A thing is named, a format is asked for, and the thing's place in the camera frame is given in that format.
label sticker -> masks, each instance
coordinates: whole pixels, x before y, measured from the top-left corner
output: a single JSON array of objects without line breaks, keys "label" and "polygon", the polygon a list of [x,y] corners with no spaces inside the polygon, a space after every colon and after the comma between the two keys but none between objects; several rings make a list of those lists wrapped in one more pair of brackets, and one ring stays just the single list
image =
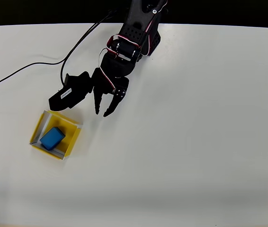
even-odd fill
[{"label": "label sticker", "polygon": [[63,93],[61,96],[60,96],[60,98],[61,99],[63,99],[63,98],[65,98],[69,93],[71,93],[72,92],[72,88],[70,88],[70,89],[68,89],[65,93]]}]

cable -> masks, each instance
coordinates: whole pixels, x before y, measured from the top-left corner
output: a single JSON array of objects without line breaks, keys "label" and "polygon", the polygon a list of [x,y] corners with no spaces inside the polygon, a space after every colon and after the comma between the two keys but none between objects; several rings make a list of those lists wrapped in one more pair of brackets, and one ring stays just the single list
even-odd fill
[{"label": "cable", "polygon": [[0,83],[3,82],[4,80],[10,78],[10,77],[13,76],[14,74],[18,73],[19,71],[22,71],[22,70],[24,70],[25,68],[31,66],[31,65],[38,65],[38,64],[41,64],[41,65],[58,65],[58,64],[62,63],[63,61],[64,61],[64,59],[61,60],[61,61],[59,61],[59,62],[56,62],[56,63],[48,63],[48,62],[34,62],[34,63],[31,63],[31,64],[29,64],[29,65],[26,65],[26,66],[22,67],[21,69],[18,69],[17,71],[15,71],[15,72],[13,72],[12,74],[8,75],[8,76],[5,77],[4,79],[1,79],[1,80],[0,80]]},{"label": "cable", "polygon": [[65,57],[64,61],[63,61],[63,65],[62,68],[60,70],[60,80],[63,84],[63,86],[65,86],[64,81],[63,81],[63,68],[68,60],[68,58],[70,57],[70,55],[73,53],[73,51],[76,49],[76,47],[98,26],[100,25],[104,20],[106,20],[107,18],[109,18],[112,14],[116,13],[118,11],[118,9],[115,9],[113,11],[111,11],[108,15],[106,15],[103,19],[101,19],[99,22],[96,22],[95,24],[92,25],[92,27],[89,28],[89,30],[80,38],[80,40],[76,43],[76,45],[73,47],[73,49],[68,53],[68,55]]},{"label": "cable", "polygon": [[116,87],[114,86],[114,84],[112,83],[112,81],[109,79],[109,77],[107,77],[107,75],[105,74],[105,72],[102,70],[101,66],[100,66],[100,55],[101,53],[105,50],[106,48],[102,49],[101,52],[99,53],[98,56],[98,67],[100,68],[102,74],[105,76],[105,78],[108,80],[108,82],[111,84],[113,90],[115,91]]},{"label": "cable", "polygon": [[63,67],[65,65],[65,63],[67,62],[68,58],[70,57],[70,55],[73,53],[73,51],[78,47],[78,45],[100,24],[102,23],[104,20],[106,20],[109,16],[111,16],[112,14],[116,13],[118,11],[118,9],[115,9],[111,12],[109,12],[103,19],[101,19],[99,22],[93,24],[89,29],[88,31],[80,38],[80,40],[76,43],[76,45],[72,48],[72,50],[67,54],[67,56],[62,59],[61,61],[59,62],[56,62],[56,63],[49,63],[49,62],[34,62],[34,63],[31,63],[31,64],[28,64],[20,69],[18,69],[17,71],[13,72],[12,74],[8,75],[7,77],[3,78],[0,80],[0,83],[3,82],[4,80],[12,77],[13,75],[15,75],[16,73],[18,73],[19,71],[22,71],[24,70],[25,68],[28,68],[32,65],[59,65],[61,63],[63,63],[62,65],[62,68],[61,68],[61,81],[62,81],[62,84],[64,85],[64,82],[63,82]]}]

robotic arm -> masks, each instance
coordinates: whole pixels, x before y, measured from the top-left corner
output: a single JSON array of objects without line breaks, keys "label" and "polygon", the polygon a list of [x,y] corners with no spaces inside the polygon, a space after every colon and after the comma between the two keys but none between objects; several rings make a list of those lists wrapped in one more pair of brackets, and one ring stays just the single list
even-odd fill
[{"label": "robotic arm", "polygon": [[79,76],[67,74],[63,89],[49,99],[51,110],[72,108],[93,91],[96,114],[103,94],[113,95],[104,117],[114,112],[126,95],[129,85],[126,76],[143,56],[153,53],[161,40],[157,29],[167,0],[155,2],[153,5],[144,0],[132,0],[126,22],[119,34],[110,37],[104,49],[107,52],[92,77],[87,72]]}]

white wire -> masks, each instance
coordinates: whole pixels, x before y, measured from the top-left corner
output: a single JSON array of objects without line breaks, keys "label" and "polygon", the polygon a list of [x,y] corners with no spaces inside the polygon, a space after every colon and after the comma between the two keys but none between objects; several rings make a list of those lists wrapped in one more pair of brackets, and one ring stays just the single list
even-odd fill
[{"label": "white wire", "polygon": [[150,35],[148,35],[148,40],[149,40],[149,42],[148,42],[148,44],[149,44],[148,53],[147,53],[146,55],[144,55],[144,54],[143,54],[143,56],[148,56],[148,55],[149,55],[149,53],[150,53],[150,48],[151,48],[151,43],[150,43]]},{"label": "white wire", "polygon": [[164,4],[164,5],[162,6],[162,8],[161,8],[158,12],[160,13],[161,10],[163,9],[163,7],[165,7],[167,4],[168,4],[168,0],[167,0],[166,4]]},{"label": "white wire", "polygon": [[140,47],[137,43],[132,42],[131,40],[129,40],[128,38],[126,38],[126,37],[124,37],[124,36],[122,36],[122,35],[119,35],[119,34],[115,34],[115,35],[117,35],[117,36],[120,37],[120,38],[125,39],[126,41],[128,41],[128,42],[130,42],[130,43],[136,45],[137,47]]},{"label": "white wire", "polygon": [[111,86],[113,87],[114,91],[116,89],[116,87],[114,86],[114,84],[112,83],[112,81],[109,79],[109,77],[106,76],[105,72],[102,70],[101,66],[100,66],[100,55],[101,53],[105,50],[106,48],[102,49],[101,52],[99,53],[99,56],[98,56],[98,67],[100,68],[102,74],[104,75],[104,77],[109,81],[109,83],[111,84]]}]

white table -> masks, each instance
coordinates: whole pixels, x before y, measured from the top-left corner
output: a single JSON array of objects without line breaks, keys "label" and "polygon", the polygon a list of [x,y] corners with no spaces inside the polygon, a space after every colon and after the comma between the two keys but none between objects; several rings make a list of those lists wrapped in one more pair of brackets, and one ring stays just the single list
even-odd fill
[{"label": "white table", "polygon": [[[0,79],[61,60],[90,27],[0,27]],[[121,24],[100,25],[64,73],[90,74]],[[29,146],[60,66],[0,84],[0,223],[55,227],[268,225],[268,29],[160,25],[126,98],[107,118],[93,95],[63,114],[83,121],[70,158]]]}]

